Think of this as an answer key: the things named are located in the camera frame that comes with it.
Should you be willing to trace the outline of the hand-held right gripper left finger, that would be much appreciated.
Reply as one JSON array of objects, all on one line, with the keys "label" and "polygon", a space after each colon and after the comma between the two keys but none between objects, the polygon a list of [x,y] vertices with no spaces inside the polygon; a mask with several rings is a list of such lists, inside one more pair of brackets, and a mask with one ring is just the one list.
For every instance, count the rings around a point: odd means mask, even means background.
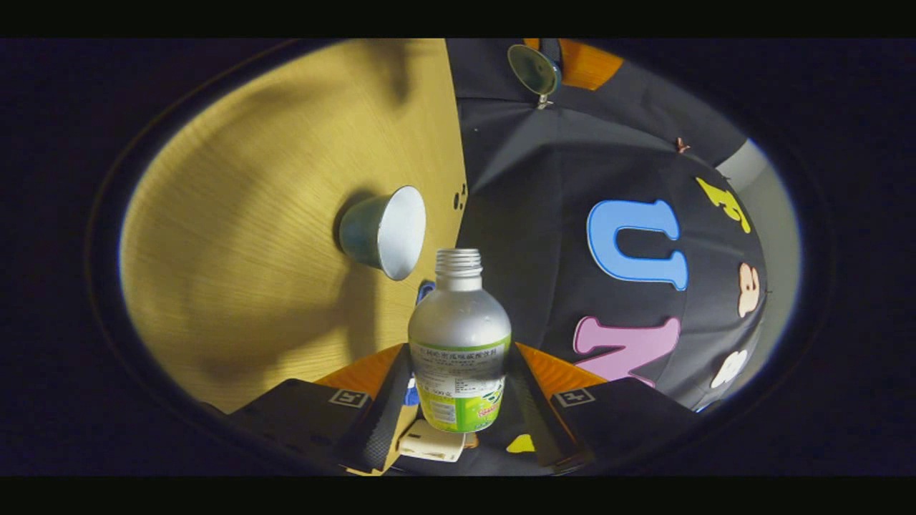
[{"label": "hand-held right gripper left finger", "polygon": [[400,343],[317,381],[286,379],[229,420],[302,463],[380,473],[402,433],[410,376],[409,346]]}]

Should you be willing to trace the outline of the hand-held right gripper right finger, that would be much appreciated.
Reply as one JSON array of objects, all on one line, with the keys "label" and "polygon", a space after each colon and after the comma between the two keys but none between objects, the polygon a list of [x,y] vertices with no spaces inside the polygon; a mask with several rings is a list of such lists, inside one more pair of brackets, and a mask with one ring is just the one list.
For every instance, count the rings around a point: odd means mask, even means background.
[{"label": "hand-held right gripper right finger", "polygon": [[606,381],[523,343],[510,346],[507,371],[537,462],[554,473],[630,473],[701,420],[637,378]]}]

